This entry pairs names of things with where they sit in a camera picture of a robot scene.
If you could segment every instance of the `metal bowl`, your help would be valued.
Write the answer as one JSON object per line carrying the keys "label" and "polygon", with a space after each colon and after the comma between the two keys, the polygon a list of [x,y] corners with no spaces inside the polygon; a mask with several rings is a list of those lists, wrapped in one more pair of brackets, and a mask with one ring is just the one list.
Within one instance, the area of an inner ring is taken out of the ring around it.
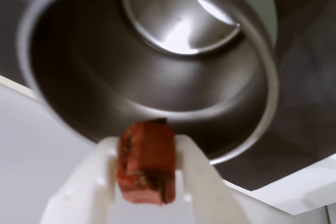
{"label": "metal bowl", "polygon": [[37,0],[19,31],[20,65],[42,101],[92,141],[166,117],[223,162],[267,129],[277,75],[248,4],[206,1],[234,22],[199,0]]}

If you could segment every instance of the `white surface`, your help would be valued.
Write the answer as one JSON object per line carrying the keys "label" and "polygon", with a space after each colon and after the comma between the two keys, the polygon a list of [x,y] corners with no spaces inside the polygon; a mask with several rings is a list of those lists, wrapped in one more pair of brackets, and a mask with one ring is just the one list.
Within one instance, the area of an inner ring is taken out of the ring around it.
{"label": "white surface", "polygon": [[293,216],[238,191],[233,191],[251,224],[328,224],[324,207]]}
{"label": "white surface", "polygon": [[[0,84],[0,223],[36,224],[93,145],[38,103]],[[324,209],[292,216],[233,190],[251,224],[327,224]]]}
{"label": "white surface", "polygon": [[336,203],[327,206],[330,224],[336,224]]}
{"label": "white surface", "polygon": [[176,136],[175,201],[161,207],[125,201],[115,180],[118,142],[107,137],[96,145],[50,198],[40,224],[249,223],[208,158],[184,135]]}
{"label": "white surface", "polygon": [[292,215],[336,202],[336,154],[258,190],[232,188]]}

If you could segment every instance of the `piece of food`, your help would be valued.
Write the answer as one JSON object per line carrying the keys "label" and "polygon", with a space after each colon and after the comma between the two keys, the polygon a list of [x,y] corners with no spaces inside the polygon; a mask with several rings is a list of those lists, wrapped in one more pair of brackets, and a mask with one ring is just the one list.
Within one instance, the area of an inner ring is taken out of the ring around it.
{"label": "piece of food", "polygon": [[134,123],[119,149],[117,180],[124,199],[168,204],[175,199],[175,140],[166,119]]}

